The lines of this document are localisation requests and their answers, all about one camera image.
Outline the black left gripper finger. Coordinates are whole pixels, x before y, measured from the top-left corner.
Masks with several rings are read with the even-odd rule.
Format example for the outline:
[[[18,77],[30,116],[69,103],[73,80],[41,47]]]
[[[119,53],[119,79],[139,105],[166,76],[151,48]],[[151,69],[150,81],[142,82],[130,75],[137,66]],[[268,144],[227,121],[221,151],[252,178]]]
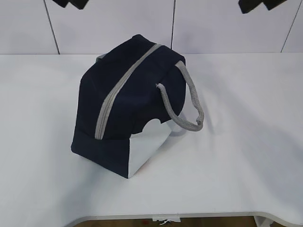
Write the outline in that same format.
[[[69,0],[77,9],[84,9],[89,0]]]
[[[53,0],[53,2],[55,2],[60,7],[65,8],[69,3],[69,0]]]

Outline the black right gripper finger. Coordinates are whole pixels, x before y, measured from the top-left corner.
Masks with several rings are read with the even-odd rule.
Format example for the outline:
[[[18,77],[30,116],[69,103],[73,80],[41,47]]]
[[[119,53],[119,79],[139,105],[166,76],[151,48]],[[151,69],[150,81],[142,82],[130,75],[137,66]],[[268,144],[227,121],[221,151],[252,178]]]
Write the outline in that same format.
[[[239,0],[238,5],[242,14],[247,14],[262,3],[263,0]]]
[[[275,7],[284,3],[285,1],[287,1],[287,0],[264,0],[264,5],[266,6],[266,8],[268,10],[272,10]]]

